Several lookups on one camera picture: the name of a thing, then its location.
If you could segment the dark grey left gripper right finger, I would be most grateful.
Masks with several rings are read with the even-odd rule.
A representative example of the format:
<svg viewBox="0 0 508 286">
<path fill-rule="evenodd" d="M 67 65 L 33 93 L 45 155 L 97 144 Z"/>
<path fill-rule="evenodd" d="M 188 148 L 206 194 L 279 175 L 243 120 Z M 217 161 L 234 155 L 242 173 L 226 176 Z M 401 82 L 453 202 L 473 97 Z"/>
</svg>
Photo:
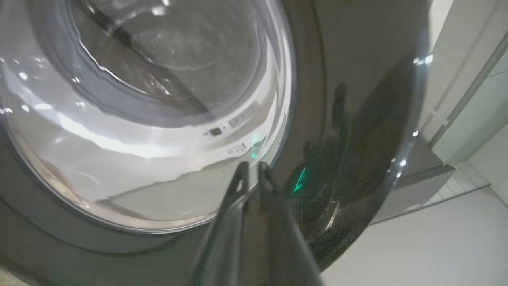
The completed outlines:
<svg viewBox="0 0 508 286">
<path fill-rule="evenodd" d="M 257 167 L 254 193 L 258 260 L 256 286 L 321 286 L 319 269 L 265 162 Z"/>
</svg>

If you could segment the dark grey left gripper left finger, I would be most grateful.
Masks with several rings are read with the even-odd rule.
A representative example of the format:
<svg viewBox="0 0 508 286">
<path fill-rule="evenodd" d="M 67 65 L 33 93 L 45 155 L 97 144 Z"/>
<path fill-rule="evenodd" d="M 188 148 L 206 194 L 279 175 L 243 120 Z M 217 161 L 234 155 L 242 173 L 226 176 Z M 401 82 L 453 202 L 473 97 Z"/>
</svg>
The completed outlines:
<svg viewBox="0 0 508 286">
<path fill-rule="evenodd" d="M 192 286 L 243 286 L 249 266 L 247 236 L 252 230 L 254 201 L 250 170 L 241 162 L 227 187 L 221 206 L 209 226 L 192 272 Z"/>
</svg>

